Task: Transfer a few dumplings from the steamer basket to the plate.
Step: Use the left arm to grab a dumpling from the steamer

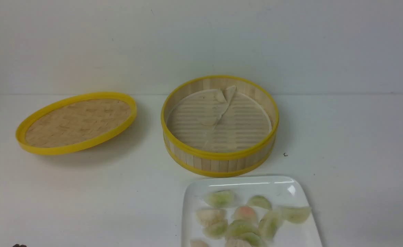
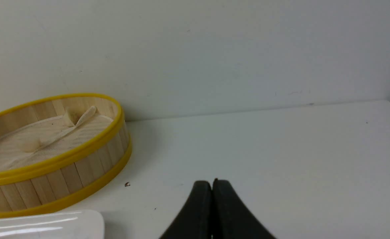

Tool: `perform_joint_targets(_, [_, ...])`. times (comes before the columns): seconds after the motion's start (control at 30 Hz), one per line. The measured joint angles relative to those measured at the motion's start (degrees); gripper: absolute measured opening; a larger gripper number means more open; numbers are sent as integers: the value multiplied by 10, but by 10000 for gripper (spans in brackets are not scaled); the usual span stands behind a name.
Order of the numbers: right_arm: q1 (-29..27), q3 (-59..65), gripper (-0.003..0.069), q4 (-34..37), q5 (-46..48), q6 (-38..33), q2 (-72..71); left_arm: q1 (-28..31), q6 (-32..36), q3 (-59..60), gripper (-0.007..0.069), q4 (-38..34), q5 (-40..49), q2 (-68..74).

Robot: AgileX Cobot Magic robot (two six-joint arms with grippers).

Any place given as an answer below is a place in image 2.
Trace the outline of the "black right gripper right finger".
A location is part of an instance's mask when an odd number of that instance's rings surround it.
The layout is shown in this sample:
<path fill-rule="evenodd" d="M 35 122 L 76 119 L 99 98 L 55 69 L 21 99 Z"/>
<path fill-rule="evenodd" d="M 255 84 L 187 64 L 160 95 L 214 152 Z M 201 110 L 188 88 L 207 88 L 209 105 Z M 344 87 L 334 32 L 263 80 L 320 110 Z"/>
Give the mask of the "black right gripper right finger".
<path fill-rule="evenodd" d="M 229 181 L 215 179 L 212 196 L 213 239 L 275 239 L 246 207 Z"/>

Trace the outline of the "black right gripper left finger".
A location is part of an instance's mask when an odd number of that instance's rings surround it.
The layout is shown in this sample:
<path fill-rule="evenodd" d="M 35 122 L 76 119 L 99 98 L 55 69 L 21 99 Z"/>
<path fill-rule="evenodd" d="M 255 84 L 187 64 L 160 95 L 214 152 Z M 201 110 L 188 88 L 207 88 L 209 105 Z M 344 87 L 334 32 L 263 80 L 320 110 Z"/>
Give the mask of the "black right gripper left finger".
<path fill-rule="evenodd" d="M 207 181 L 196 181 L 178 215 L 162 239 L 210 239 L 212 190 Z"/>

